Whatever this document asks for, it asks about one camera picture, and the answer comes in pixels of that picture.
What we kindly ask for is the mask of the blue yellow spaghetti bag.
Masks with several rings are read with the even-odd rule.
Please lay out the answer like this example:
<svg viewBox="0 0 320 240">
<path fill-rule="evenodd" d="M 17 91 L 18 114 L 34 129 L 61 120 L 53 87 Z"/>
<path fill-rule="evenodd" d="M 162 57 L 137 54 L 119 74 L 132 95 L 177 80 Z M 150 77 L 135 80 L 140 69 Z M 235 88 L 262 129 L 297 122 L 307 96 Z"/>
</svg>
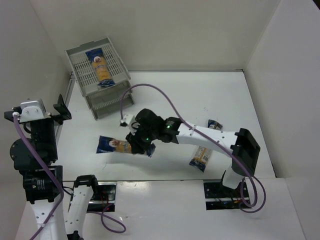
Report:
<svg viewBox="0 0 320 240">
<path fill-rule="evenodd" d="M 118 140 L 112 137 L 100 136 L 96 148 L 97 154 L 102 153 L 122 153 L 131 155 L 145 155 L 151 157 L 155 152 L 156 146 L 152 143 L 147 150 L 133 148 L 128 141 Z"/>
</svg>

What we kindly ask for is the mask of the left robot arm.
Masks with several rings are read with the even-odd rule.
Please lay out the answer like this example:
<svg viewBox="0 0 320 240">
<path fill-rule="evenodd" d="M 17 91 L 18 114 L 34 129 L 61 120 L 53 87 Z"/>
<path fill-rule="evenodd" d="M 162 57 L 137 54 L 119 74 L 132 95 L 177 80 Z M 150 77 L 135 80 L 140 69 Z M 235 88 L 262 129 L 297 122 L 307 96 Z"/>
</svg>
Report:
<svg viewBox="0 0 320 240">
<path fill-rule="evenodd" d="M 14 169 L 22 175 L 26 200 L 36 219 L 37 231 L 31 239 L 81 240 L 98 181 L 94 175 L 78 176 L 64 215 L 63 167 L 54 164 L 58 160 L 55 126 L 61 126 L 72 115 L 61 95 L 53 107 L 57 114 L 47 112 L 42 99 L 34 99 L 4 112 L 4 118 L 19 134 L 9 154 Z"/>
</svg>

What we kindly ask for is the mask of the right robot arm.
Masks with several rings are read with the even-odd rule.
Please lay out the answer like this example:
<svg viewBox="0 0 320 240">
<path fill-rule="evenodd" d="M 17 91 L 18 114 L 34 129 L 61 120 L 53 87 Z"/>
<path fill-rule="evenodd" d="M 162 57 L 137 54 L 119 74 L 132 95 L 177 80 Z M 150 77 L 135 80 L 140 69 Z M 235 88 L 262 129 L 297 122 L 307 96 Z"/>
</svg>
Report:
<svg viewBox="0 0 320 240">
<path fill-rule="evenodd" d="M 201 127 L 176 117 L 163 119 L 146 108 L 136 116 L 124 115 L 120 125 L 129 128 L 126 140 L 133 154 L 147 152 L 154 140 L 220 152 L 232 159 L 222 178 L 223 186 L 230 189 L 237 188 L 243 177 L 253 177 L 255 174 L 261 148 L 245 128 L 233 132 Z"/>
</svg>

